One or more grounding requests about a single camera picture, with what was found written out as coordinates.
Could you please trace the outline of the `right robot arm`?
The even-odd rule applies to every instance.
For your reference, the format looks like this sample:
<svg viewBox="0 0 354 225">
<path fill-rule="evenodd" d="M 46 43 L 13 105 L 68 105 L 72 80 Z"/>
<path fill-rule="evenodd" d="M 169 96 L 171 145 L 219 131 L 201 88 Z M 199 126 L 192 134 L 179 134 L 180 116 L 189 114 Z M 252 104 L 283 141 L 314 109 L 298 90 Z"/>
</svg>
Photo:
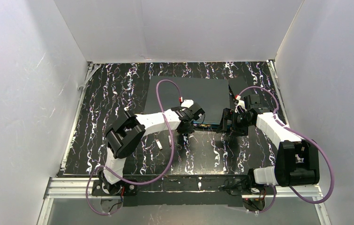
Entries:
<svg viewBox="0 0 354 225">
<path fill-rule="evenodd" d="M 287 130 L 270 108 L 261 104 L 258 94 L 236 96 L 235 109 L 225 108 L 218 133 L 247 136 L 249 127 L 260 129 L 278 148 L 273 166 L 250 169 L 246 185 L 281 187 L 313 185 L 320 180 L 318 150 L 309 141 Z"/>
</svg>

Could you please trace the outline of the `large teal network switch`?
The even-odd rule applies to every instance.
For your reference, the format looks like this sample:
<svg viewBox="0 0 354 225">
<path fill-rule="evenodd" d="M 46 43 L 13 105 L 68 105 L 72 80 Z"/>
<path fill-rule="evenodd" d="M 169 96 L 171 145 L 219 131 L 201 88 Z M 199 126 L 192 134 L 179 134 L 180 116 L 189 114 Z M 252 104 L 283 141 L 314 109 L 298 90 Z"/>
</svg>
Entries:
<svg viewBox="0 0 354 225">
<path fill-rule="evenodd" d="M 198 103 L 203 108 L 205 119 L 200 119 L 198 121 L 199 124 L 218 127 L 223 110 L 230 107 L 227 80 L 153 76 L 149 83 L 144 114 L 160 112 L 156 96 L 156 86 L 159 81 L 164 79 L 171 80 L 177 84 L 184 100 L 193 100 L 194 103 Z"/>
</svg>

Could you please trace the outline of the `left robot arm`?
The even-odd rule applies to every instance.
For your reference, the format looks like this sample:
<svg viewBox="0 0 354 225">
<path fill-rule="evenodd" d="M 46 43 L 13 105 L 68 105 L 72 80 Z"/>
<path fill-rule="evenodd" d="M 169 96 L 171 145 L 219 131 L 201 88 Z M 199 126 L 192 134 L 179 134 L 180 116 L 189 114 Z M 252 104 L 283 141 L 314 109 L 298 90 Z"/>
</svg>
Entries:
<svg viewBox="0 0 354 225">
<path fill-rule="evenodd" d="M 123 178 L 126 158 L 137 148 L 141 139 L 149 134 L 173 131 L 179 134 L 194 132 L 194 121 L 205 115 L 205 111 L 192 100 L 185 100 L 180 106 L 152 114 L 134 114 L 127 110 L 121 113 L 105 134 L 107 158 L 103 169 L 103 180 L 114 185 Z"/>
</svg>

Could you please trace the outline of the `small silver plug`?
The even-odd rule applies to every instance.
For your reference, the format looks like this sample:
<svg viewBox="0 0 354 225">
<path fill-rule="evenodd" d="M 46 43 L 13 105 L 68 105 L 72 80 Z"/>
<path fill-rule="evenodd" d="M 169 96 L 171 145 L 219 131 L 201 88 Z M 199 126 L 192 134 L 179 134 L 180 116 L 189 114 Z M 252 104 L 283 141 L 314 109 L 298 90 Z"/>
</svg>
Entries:
<svg viewBox="0 0 354 225">
<path fill-rule="evenodd" d="M 172 138 L 170 135 L 168 136 L 168 141 L 169 141 L 169 147 L 171 148 L 173 144 L 172 144 Z"/>
<path fill-rule="evenodd" d="M 162 147 L 162 145 L 160 143 L 160 140 L 156 139 L 156 144 L 157 144 L 159 150 L 163 149 L 163 147 Z"/>
</svg>

